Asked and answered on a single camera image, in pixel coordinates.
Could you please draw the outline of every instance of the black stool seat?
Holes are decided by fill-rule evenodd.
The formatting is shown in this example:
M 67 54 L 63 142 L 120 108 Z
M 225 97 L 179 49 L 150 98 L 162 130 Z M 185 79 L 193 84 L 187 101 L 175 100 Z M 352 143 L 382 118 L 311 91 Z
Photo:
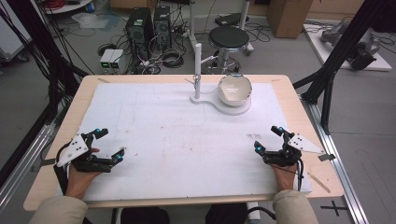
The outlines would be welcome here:
M 240 49 L 248 43 L 248 34 L 232 26 L 220 26 L 209 33 L 209 40 L 222 49 Z

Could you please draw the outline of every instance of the hand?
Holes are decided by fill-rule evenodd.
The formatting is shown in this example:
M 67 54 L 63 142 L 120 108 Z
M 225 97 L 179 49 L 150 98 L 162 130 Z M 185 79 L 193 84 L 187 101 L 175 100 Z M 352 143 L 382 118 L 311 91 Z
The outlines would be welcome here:
M 99 149 L 93 148 L 93 152 L 98 152 Z M 69 168 L 69 181 L 67 183 L 67 190 L 65 196 L 82 199 L 85 195 L 91 182 L 101 174 L 100 172 L 82 173 L 76 170 L 73 164 Z
M 297 164 L 285 167 L 271 165 L 271 167 L 274 170 L 276 183 L 279 191 L 284 189 L 293 189 L 293 182 L 297 171 Z

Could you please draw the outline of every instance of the forearm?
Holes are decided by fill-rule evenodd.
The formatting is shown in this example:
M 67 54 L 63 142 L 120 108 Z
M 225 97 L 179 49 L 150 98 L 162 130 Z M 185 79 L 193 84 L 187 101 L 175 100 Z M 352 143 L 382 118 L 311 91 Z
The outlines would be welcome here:
M 66 196 L 53 197 L 40 204 L 29 223 L 81 224 L 87 210 L 88 206 L 82 200 Z
M 318 223 L 311 204 L 299 191 L 282 190 L 274 198 L 276 223 Z

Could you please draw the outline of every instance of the metal bowl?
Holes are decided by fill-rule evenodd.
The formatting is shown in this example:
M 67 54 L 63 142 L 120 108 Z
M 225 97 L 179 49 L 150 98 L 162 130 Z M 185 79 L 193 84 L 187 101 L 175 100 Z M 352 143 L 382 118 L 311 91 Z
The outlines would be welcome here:
M 249 100 L 250 94 L 251 83 L 240 74 L 230 74 L 219 82 L 218 96 L 226 105 L 244 105 Z

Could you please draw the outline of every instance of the stool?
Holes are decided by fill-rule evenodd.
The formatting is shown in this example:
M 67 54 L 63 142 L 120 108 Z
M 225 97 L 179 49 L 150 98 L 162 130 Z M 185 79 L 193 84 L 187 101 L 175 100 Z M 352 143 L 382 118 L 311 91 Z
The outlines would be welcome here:
M 239 62 L 229 57 L 228 54 L 247 47 L 248 34 L 245 31 L 232 26 L 217 27 L 209 33 L 209 44 L 218 50 L 215 56 L 221 54 L 206 62 L 206 74 L 222 75 L 239 72 Z

